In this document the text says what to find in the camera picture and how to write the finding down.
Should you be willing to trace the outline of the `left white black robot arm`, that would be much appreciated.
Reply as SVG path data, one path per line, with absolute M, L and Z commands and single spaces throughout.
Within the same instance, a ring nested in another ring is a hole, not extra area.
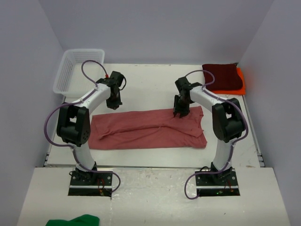
M 72 149 L 76 161 L 75 178 L 81 178 L 87 185 L 98 179 L 96 162 L 92 158 L 88 139 L 91 135 L 90 114 L 102 103 L 116 110 L 122 105 L 120 91 L 126 84 L 120 72 L 113 71 L 108 78 L 99 79 L 89 93 L 78 100 L 60 107 L 57 135 Z

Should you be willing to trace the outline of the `pink t shirt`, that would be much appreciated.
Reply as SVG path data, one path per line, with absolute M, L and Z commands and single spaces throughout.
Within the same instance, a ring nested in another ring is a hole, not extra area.
M 203 115 L 200 106 L 192 107 L 183 118 L 175 117 L 172 109 L 94 115 L 88 145 L 96 150 L 203 149 L 207 144 L 201 128 Z

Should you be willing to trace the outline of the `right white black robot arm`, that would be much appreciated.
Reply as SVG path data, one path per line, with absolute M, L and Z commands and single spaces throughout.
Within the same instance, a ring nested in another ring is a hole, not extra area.
M 192 103 L 200 104 L 212 114 L 213 132 L 218 139 L 216 154 L 209 172 L 201 178 L 220 185 L 231 173 L 235 143 L 247 131 L 240 103 L 236 98 L 224 99 L 198 82 L 190 83 L 186 77 L 176 80 L 175 85 L 179 94 L 174 97 L 174 116 L 187 116 Z

